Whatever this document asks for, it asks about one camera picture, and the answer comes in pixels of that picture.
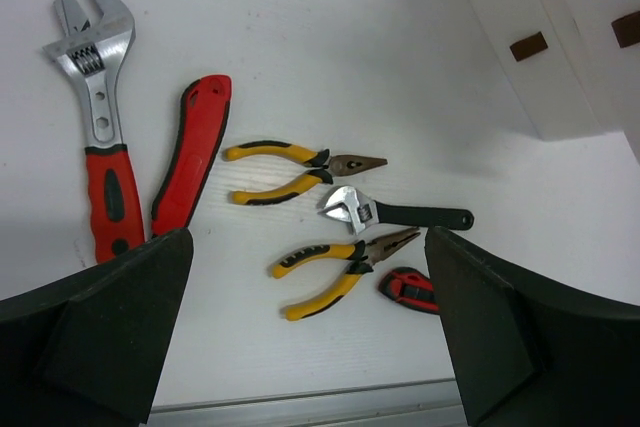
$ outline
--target small adjustable wrench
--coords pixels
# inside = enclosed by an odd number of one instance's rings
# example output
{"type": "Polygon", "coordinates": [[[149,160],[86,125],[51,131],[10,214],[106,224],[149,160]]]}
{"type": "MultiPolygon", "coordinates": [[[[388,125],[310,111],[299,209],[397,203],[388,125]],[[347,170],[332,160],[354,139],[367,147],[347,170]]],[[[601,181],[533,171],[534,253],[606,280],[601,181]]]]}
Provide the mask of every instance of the small adjustable wrench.
{"type": "Polygon", "coordinates": [[[44,51],[67,74],[80,104],[87,147],[91,231],[99,263],[144,242],[136,181],[122,140],[116,84],[135,40],[133,15],[120,0],[94,0],[93,27],[77,0],[56,0],[65,37],[44,51]]]}

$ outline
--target white table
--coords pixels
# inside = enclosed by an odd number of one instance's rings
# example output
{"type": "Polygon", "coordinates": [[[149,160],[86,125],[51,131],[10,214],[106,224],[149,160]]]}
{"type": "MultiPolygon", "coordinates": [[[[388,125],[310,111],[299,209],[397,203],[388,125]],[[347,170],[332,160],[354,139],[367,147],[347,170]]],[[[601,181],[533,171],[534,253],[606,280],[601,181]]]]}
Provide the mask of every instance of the white table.
{"type": "MultiPolygon", "coordinates": [[[[41,52],[61,35],[52,1],[0,0],[2,298],[93,261],[79,106],[41,52]]],[[[624,137],[536,140],[467,0],[123,1],[138,38],[118,98],[147,217],[180,93],[226,73],[234,87],[224,145],[278,139],[387,157],[353,185],[387,203],[470,208],[469,240],[640,304],[640,168],[624,137]]],[[[279,281],[268,266],[296,247],[349,241],[347,228],[316,214],[323,186],[273,207],[226,196],[299,171],[274,158],[214,164],[191,223],[195,257],[156,405],[453,376],[439,319],[375,291],[391,267],[426,271],[422,240],[326,313],[297,323],[279,316],[344,264],[315,262],[279,281]]]]}

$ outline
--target yellow and black pliers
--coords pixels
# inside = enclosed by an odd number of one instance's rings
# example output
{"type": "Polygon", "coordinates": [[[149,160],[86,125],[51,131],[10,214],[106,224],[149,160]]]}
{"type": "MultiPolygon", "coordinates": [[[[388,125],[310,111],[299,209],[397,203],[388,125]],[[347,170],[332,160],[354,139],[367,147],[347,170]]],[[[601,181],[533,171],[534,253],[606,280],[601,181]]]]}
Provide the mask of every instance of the yellow and black pliers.
{"type": "Polygon", "coordinates": [[[241,205],[272,205],[279,204],[311,189],[316,184],[333,184],[333,177],[345,177],[365,170],[387,165],[386,159],[362,157],[359,155],[334,155],[329,149],[315,152],[294,144],[278,142],[276,140],[261,140],[248,144],[230,147],[225,151],[226,160],[238,160],[251,155],[276,155],[305,167],[310,167],[304,174],[293,182],[278,189],[266,192],[231,193],[231,200],[241,205]]]}
{"type": "Polygon", "coordinates": [[[296,267],[317,259],[352,260],[342,276],[329,290],[301,304],[284,310],[287,320],[301,320],[324,312],[335,305],[353,288],[364,274],[373,272],[373,266],[385,260],[420,235],[418,227],[411,227],[395,234],[383,235],[371,242],[364,240],[355,244],[314,245],[300,249],[274,266],[272,275],[280,279],[296,267]]]}

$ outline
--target gray metal bar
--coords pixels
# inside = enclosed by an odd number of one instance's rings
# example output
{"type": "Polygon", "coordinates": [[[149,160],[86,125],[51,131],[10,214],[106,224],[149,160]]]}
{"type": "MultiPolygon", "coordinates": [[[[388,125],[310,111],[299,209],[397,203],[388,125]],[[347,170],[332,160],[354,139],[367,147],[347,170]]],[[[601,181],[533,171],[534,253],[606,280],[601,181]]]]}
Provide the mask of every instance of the gray metal bar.
{"type": "Polygon", "coordinates": [[[150,427],[466,425],[453,380],[154,409],[150,427]]]}

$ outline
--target brown tape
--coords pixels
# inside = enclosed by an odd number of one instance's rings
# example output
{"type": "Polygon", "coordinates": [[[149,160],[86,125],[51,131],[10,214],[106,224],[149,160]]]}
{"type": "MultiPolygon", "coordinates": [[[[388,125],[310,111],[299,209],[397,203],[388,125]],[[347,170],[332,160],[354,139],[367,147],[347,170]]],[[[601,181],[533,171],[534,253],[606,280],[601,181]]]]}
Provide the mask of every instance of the brown tape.
{"type": "Polygon", "coordinates": [[[611,22],[621,49],[640,43],[640,12],[620,17],[611,22]]]}
{"type": "Polygon", "coordinates": [[[547,50],[549,46],[547,45],[547,41],[544,39],[542,32],[538,32],[531,37],[519,40],[509,48],[511,49],[513,58],[516,59],[516,62],[522,62],[529,57],[547,50]]]}

